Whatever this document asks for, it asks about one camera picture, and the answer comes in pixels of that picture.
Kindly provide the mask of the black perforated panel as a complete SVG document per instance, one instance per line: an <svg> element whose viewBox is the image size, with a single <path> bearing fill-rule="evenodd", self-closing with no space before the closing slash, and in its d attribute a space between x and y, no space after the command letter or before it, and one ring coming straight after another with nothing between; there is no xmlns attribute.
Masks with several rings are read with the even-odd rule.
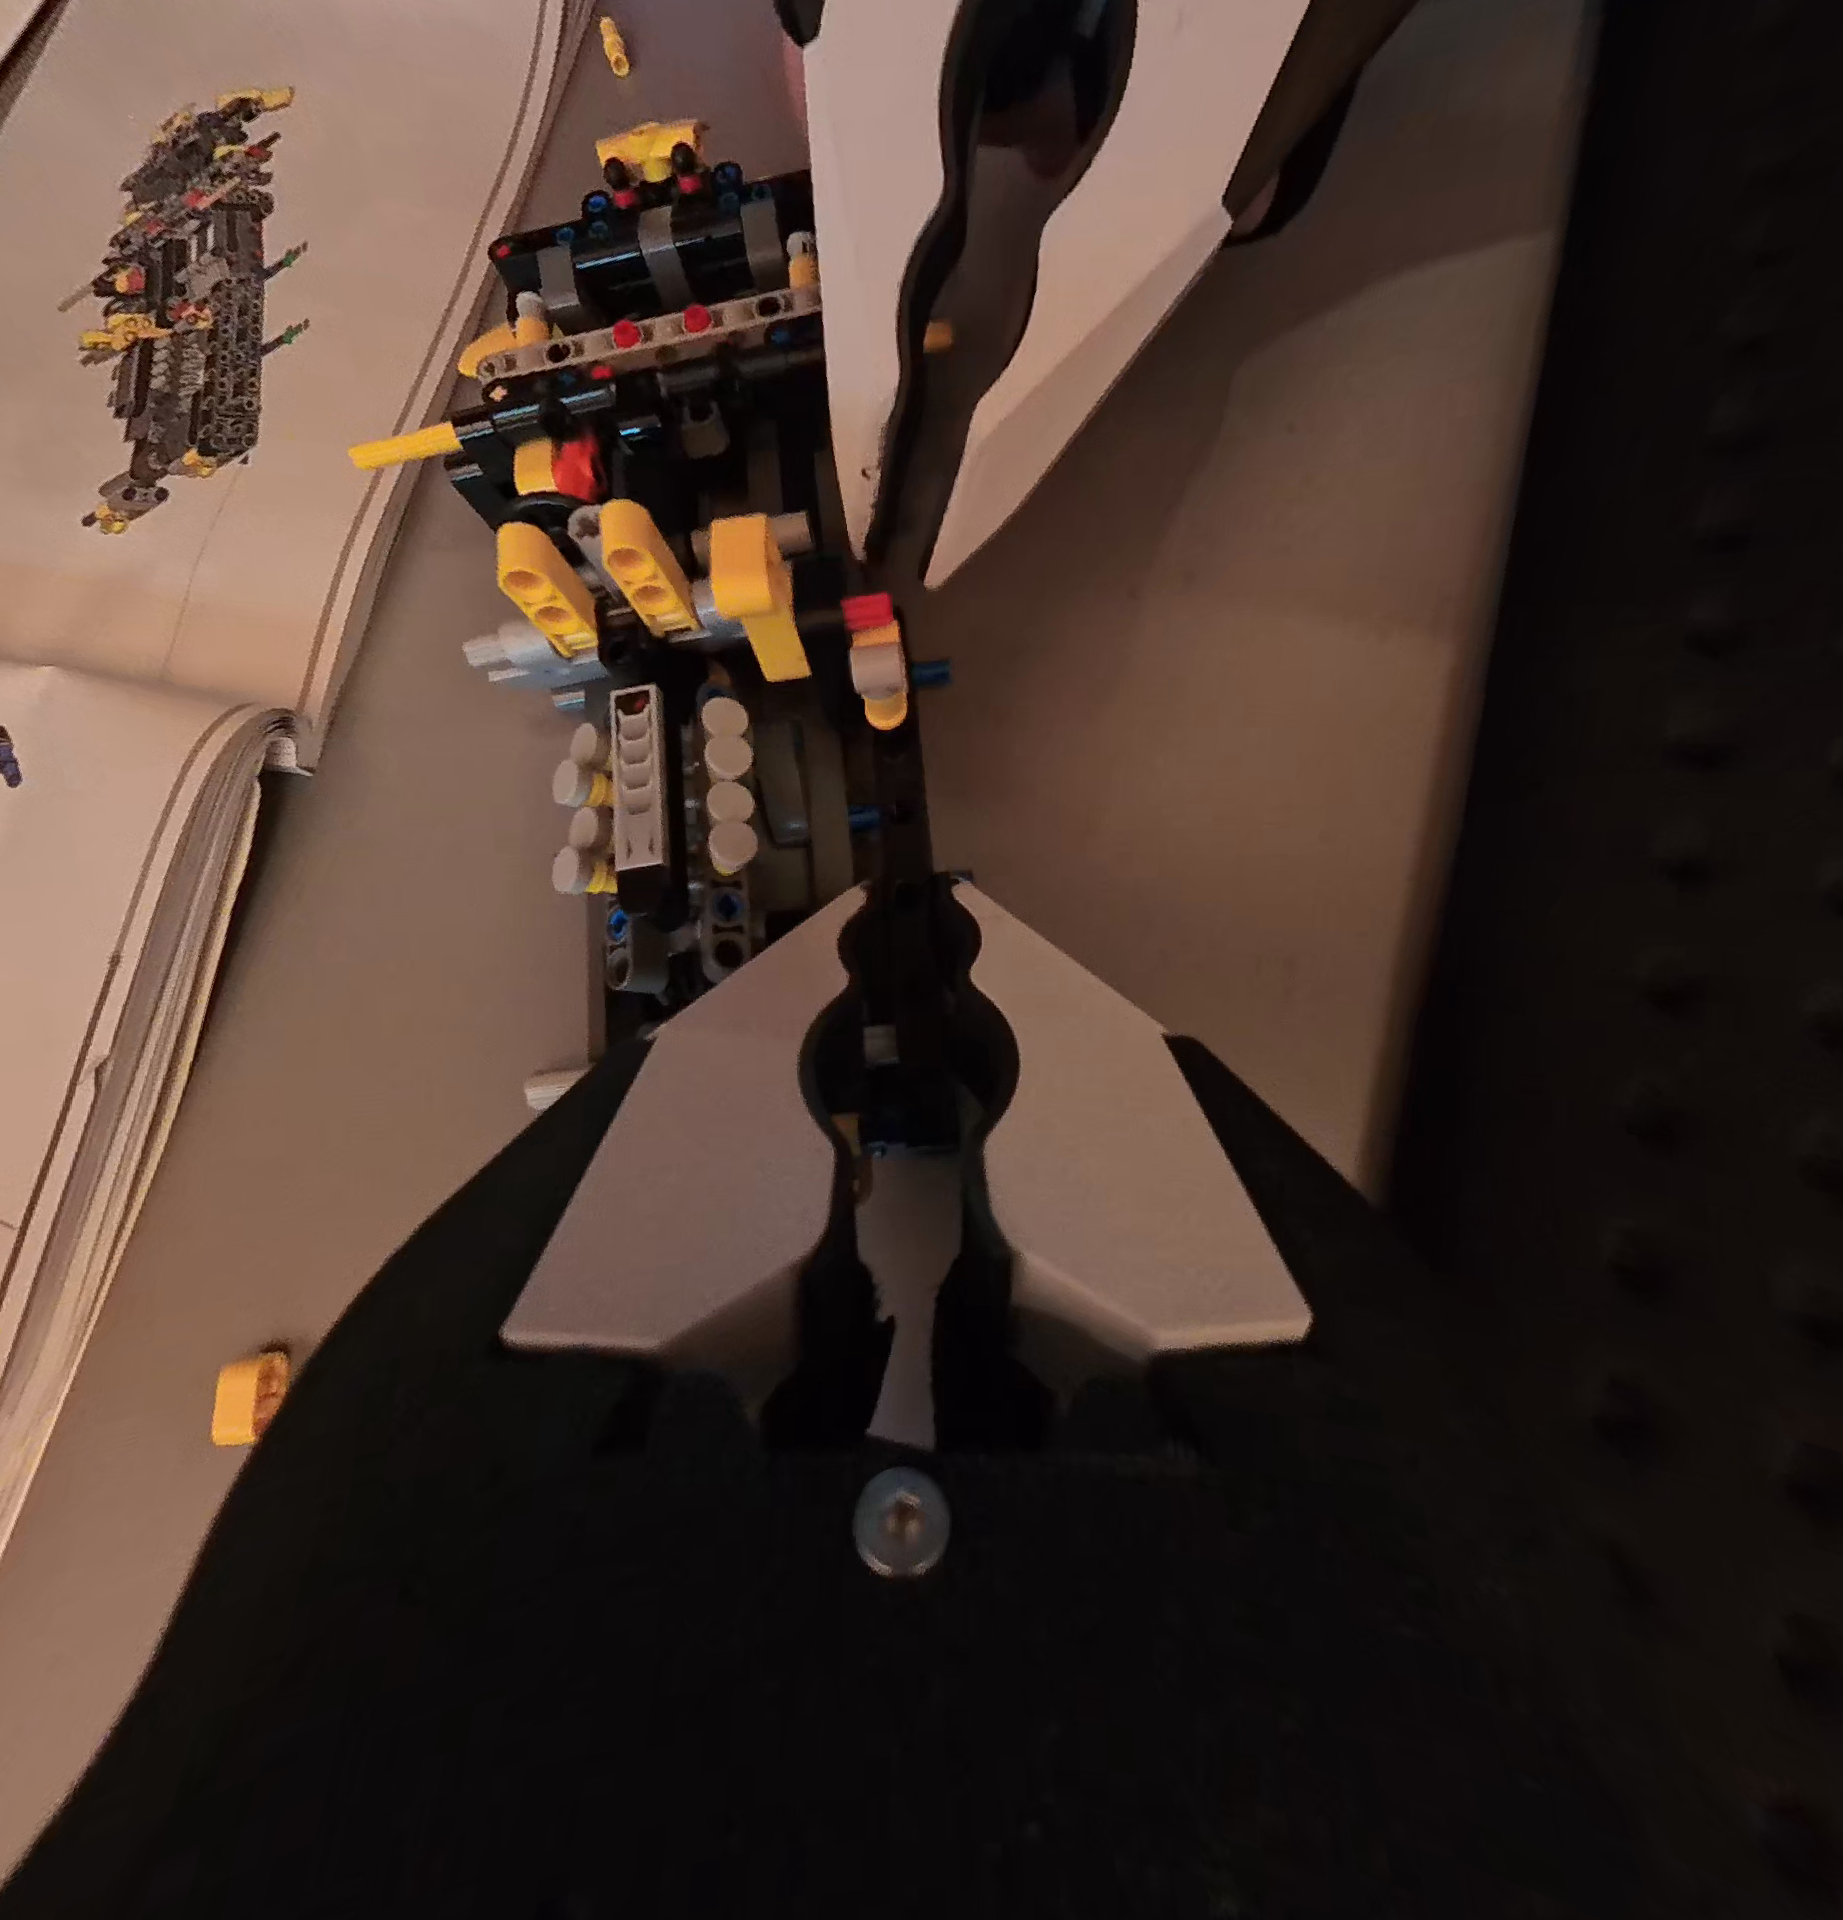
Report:
<svg viewBox="0 0 1843 1920"><path fill-rule="evenodd" d="M1679 1778L1843 1916L1843 2L1601 5L1396 1199Z"/></svg>

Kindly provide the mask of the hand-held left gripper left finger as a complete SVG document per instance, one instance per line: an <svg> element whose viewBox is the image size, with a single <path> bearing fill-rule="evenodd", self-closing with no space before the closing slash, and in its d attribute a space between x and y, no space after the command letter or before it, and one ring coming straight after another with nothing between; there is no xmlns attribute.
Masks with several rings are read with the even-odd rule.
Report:
<svg viewBox="0 0 1843 1920"><path fill-rule="evenodd" d="M787 1444L866 1434L888 1317L857 1253L844 1142L805 1057L852 986L852 887L766 947L637 1057L502 1342L724 1381Z"/></svg>

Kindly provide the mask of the lego instruction booklet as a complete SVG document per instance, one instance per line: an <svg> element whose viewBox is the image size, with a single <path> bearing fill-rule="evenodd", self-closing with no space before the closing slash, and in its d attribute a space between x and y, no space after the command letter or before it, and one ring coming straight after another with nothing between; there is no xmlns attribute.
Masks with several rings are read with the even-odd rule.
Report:
<svg viewBox="0 0 1843 1920"><path fill-rule="evenodd" d="M0 111L0 1560L597 5L56 5Z"/></svg>

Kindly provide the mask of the yellow lego block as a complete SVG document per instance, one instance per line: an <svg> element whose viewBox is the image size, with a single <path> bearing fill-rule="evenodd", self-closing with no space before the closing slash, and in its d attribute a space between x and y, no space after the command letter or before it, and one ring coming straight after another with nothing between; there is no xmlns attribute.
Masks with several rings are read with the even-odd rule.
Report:
<svg viewBox="0 0 1843 1920"><path fill-rule="evenodd" d="M251 1448L275 1424L295 1375L286 1345L231 1359L214 1382L211 1442L221 1450Z"/></svg>

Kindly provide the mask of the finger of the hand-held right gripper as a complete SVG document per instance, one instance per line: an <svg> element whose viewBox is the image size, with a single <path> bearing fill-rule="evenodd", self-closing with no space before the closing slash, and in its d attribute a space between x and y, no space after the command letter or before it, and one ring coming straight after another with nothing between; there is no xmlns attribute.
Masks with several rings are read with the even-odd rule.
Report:
<svg viewBox="0 0 1843 1920"><path fill-rule="evenodd" d="M1000 37L1000 5L827 2L801 47L831 444L866 569L898 522L927 324L963 236Z"/></svg>
<svg viewBox="0 0 1843 1920"><path fill-rule="evenodd" d="M1030 500L1189 292L1306 2L1141 2L1114 109L1040 232L1034 300L976 405L928 555L937 589Z"/></svg>

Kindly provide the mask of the black lego frame subassembly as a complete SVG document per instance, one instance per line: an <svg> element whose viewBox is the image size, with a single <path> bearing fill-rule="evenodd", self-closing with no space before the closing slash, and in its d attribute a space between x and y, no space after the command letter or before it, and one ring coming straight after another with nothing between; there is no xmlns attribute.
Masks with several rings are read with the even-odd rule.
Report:
<svg viewBox="0 0 1843 1920"><path fill-rule="evenodd" d="M842 938L859 1027L861 1141L876 1156L949 1156L958 1095L947 1071L940 887L910 640L888 591L844 596L841 614L876 812L865 905Z"/></svg>

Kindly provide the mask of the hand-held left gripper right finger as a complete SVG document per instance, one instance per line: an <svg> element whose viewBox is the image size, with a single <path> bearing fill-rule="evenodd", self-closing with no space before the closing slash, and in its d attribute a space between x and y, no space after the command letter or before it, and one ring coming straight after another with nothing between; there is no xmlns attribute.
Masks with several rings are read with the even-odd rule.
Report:
<svg viewBox="0 0 1843 1920"><path fill-rule="evenodd" d="M964 1124L937 1444L1038 1448L1093 1381L1306 1339L1315 1309L1165 1027L980 887L937 901Z"/></svg>

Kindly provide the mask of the lego car chassis model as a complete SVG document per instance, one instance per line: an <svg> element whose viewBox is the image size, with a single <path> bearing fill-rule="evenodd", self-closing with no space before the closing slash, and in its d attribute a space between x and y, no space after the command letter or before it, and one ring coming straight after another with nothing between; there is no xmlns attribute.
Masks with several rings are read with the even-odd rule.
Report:
<svg viewBox="0 0 1843 1920"><path fill-rule="evenodd" d="M573 719L554 886L586 922L597 1060L868 886L841 600L870 588L810 174L752 175L706 121L645 121L598 137L577 214L487 255L503 311L458 355L466 405L350 457L449 475L511 608L469 664Z"/></svg>

